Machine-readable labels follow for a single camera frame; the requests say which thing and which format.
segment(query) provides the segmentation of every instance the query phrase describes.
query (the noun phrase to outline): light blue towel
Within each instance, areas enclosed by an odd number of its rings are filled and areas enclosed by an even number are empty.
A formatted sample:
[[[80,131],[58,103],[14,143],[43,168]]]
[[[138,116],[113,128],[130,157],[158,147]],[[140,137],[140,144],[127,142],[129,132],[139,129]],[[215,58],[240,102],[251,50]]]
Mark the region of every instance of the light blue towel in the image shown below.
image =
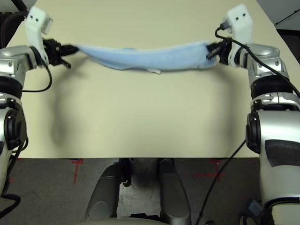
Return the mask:
[[[216,57],[206,59],[209,53],[204,41],[177,45],[160,50],[140,51],[134,48],[113,49],[78,45],[79,51],[102,65],[118,69],[144,69],[160,74],[161,70],[202,69],[215,65]]]

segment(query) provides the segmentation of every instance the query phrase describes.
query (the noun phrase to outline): gray floor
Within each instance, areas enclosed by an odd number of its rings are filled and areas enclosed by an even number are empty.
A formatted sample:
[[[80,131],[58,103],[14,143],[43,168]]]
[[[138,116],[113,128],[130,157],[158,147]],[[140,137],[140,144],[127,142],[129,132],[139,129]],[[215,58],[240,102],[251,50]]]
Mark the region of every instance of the gray floor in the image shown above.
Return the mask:
[[[71,225],[84,220],[93,188],[103,170],[117,159],[85,159],[79,165],[74,184],[75,164],[66,159],[23,159],[18,161],[11,178],[10,193],[22,202],[1,221],[1,225]],[[120,188],[118,216],[132,213],[159,215],[159,186],[156,159],[135,159],[132,186]],[[185,186],[192,222],[216,173],[209,159],[176,159],[177,172]],[[257,158],[234,159],[217,182],[201,225],[213,219],[217,225],[236,225],[248,203],[260,199],[259,161]],[[8,202],[1,200],[1,207]]]

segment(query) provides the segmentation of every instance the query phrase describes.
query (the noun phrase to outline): silver robot arm segment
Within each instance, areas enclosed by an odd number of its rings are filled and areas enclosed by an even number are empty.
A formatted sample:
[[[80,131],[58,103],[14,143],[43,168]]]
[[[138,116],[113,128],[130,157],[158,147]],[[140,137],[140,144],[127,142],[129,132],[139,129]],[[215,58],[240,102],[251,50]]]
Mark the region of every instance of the silver robot arm segment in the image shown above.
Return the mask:
[[[7,187],[7,169],[12,150],[23,146],[26,138],[26,121],[21,96],[28,70],[37,67],[36,57],[28,46],[0,49],[0,193]]]

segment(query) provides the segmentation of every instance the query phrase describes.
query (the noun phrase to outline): red tape mark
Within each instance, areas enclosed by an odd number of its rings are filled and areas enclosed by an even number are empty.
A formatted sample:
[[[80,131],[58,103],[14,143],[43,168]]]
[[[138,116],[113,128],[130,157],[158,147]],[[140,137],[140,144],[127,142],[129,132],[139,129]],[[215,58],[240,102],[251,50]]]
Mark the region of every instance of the red tape mark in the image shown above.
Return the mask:
[[[210,162],[215,164],[215,169],[216,169],[216,172],[218,173],[219,172],[219,166],[218,165],[221,162],[221,160],[214,160],[214,159],[210,158]],[[221,182],[221,179],[220,179],[221,175],[222,174],[220,174],[217,178],[218,182]]]
[[[83,158],[80,160],[72,160],[72,164],[76,164],[75,174],[74,174],[74,183],[77,182],[77,175],[78,175],[78,165],[83,164]]]

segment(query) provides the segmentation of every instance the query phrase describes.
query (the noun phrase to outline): cloth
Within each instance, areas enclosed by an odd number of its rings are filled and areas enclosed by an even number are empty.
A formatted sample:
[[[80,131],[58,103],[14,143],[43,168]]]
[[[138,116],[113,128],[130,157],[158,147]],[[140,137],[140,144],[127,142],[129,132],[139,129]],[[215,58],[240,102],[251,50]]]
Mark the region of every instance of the cloth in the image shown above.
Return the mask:
[[[204,41],[177,45],[159,50],[113,49],[77,45],[79,51],[102,65],[118,69],[142,69],[160,74],[161,70],[203,69],[215,65],[215,57],[206,59],[208,50]]]

